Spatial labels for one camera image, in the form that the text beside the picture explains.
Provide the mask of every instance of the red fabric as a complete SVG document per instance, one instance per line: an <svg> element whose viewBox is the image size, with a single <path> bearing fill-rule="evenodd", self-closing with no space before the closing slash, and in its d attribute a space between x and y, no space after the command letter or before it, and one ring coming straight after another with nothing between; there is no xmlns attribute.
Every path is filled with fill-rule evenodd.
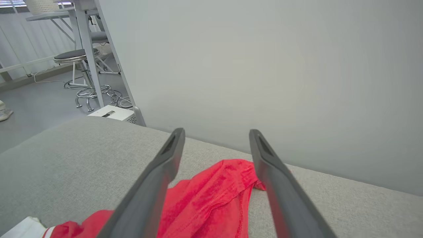
<svg viewBox="0 0 423 238"><path fill-rule="evenodd" d="M223 160L168 189L157 237L248 237L252 189L265 190L253 163ZM102 210L80 226L56 226L52 238L94 238L113 211Z"/></svg>

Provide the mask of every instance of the white box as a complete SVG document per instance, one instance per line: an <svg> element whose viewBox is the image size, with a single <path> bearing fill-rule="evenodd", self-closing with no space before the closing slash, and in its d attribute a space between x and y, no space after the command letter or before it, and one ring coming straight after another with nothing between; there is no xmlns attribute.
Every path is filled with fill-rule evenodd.
<svg viewBox="0 0 423 238"><path fill-rule="evenodd" d="M112 105L106 105L105 107L96 110L88 116L102 116L123 122L129 122L132 124L137 123L137 118L135 117L134 111L115 107Z"/></svg>

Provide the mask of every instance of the gray floor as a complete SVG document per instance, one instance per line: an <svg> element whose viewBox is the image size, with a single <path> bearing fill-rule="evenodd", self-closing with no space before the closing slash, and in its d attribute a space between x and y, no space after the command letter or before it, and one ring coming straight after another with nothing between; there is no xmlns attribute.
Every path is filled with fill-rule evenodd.
<svg viewBox="0 0 423 238"><path fill-rule="evenodd" d="M72 79L72 72L67 72L46 79L45 81ZM99 75L102 85L108 84L114 90L128 96L120 75ZM6 107L14 111L11 117L0 122L0 153L15 147L24 140L65 121L88 115L86 105L81 100L81 108L76 108L75 94L78 90L63 89L62 82L32 83L24 87L0 93ZM104 104L110 104L110 98L103 96ZM91 100L94 110L99 109L98 101Z"/></svg>

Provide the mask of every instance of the white basket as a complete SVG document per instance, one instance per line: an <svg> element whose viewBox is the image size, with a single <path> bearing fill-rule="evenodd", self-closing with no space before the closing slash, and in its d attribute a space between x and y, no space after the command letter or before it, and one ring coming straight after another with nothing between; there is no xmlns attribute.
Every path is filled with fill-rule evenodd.
<svg viewBox="0 0 423 238"><path fill-rule="evenodd" d="M59 5L54 0L24 0L32 15L59 10Z"/></svg>

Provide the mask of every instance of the stool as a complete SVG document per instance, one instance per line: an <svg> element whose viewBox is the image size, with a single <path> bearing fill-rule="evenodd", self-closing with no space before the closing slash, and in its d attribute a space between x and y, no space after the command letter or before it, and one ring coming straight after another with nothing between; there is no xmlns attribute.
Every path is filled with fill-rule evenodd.
<svg viewBox="0 0 423 238"><path fill-rule="evenodd" d="M100 54L100 51L98 49L94 49L94 57L98 56L99 54ZM85 67L84 61L86 63L86 60L87 60L87 55L84 49L69 51L63 54L59 54L58 56L53 58L53 61L58 64L73 63L73 62L79 63L81 71L82 71L82 76L84 77L88 87L82 90L79 90L77 92L75 103L77 104L77 108L80 108L82 106L79 104L79 99L80 98L86 99L88 111L93 111L94 108L90 106L90 99L96 98L97 93L94 88L94 83L91 78L91 75L89 74L87 68ZM114 98L116 94L112 90L112 87L110 85L102 85L100 86L100 88L103 94L107 94L111 98L112 100L111 103L116 102Z"/></svg>

